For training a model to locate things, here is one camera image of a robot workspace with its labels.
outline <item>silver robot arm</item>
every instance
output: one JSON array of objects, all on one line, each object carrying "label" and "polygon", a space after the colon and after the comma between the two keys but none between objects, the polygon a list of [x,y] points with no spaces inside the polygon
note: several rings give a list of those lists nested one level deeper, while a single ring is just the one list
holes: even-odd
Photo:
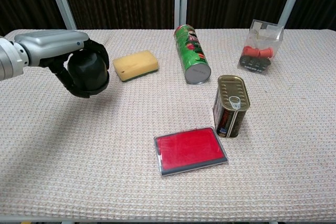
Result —
[{"label": "silver robot arm", "polygon": [[[72,71],[73,74],[69,70],[69,74],[63,67],[63,63],[68,60],[72,53],[76,55],[74,60],[70,58],[72,60],[72,69],[74,70]],[[104,71],[101,70],[102,64],[99,60],[105,65],[107,81],[98,86],[98,88],[92,85],[87,87],[80,80],[87,77],[80,75],[81,73],[76,73],[79,70],[75,68],[81,64],[84,64],[86,67],[88,61],[90,61],[93,64],[92,66],[98,69],[97,71]],[[86,33],[80,31],[35,31],[16,35],[14,41],[8,41],[0,37],[0,81],[23,74],[23,68],[27,66],[49,67],[72,94],[84,98],[101,92],[109,82],[109,75],[107,73],[109,59],[104,46],[90,40]]]}]

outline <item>white table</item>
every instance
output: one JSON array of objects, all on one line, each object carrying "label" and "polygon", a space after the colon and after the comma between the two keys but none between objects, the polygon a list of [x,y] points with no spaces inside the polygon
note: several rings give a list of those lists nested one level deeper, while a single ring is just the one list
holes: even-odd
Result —
[{"label": "white table", "polygon": [[[27,30],[17,30],[7,38]],[[86,30],[110,60],[150,50],[158,72],[72,96],[48,70],[0,83],[0,215],[70,220],[336,220],[336,33],[285,30],[267,76],[237,69],[246,29],[199,29],[212,69],[185,83],[172,30]],[[213,126],[217,78],[251,107],[228,165],[161,178],[153,138]]]}]

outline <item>pringles can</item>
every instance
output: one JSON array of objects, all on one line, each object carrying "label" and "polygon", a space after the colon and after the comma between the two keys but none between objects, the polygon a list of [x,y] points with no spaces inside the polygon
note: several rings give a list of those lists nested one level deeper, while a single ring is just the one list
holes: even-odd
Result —
[{"label": "pringles can", "polygon": [[221,137],[236,137],[249,107],[250,100],[242,78],[220,76],[213,107],[216,133]]},{"label": "pringles can", "polygon": [[211,75],[211,68],[195,29],[190,25],[179,26],[175,30],[174,38],[186,82],[189,84],[205,82]]}]

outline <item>yellow sponge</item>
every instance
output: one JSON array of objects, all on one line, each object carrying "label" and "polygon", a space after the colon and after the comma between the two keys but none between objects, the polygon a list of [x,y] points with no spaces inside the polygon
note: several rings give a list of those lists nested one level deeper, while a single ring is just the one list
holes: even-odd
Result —
[{"label": "yellow sponge", "polygon": [[122,81],[157,71],[159,68],[157,59],[148,50],[114,59],[113,66]]}]

